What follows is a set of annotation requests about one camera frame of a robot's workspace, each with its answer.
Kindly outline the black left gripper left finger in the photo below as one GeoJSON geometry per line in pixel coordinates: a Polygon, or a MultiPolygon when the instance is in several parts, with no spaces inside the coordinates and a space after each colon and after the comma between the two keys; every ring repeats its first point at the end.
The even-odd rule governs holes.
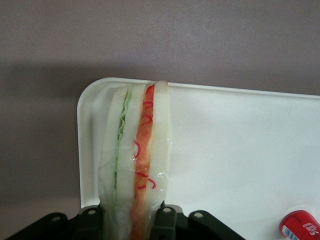
{"type": "Polygon", "coordinates": [[[72,240],[102,240],[103,211],[99,205],[83,208],[77,216],[77,223],[72,240]]]}

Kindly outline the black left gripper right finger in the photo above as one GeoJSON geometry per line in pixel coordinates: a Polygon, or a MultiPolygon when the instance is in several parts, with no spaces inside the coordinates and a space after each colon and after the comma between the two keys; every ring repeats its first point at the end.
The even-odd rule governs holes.
{"type": "Polygon", "coordinates": [[[181,223],[184,214],[180,206],[162,204],[155,212],[153,223],[150,227],[150,240],[181,240],[183,229],[181,223]]]}

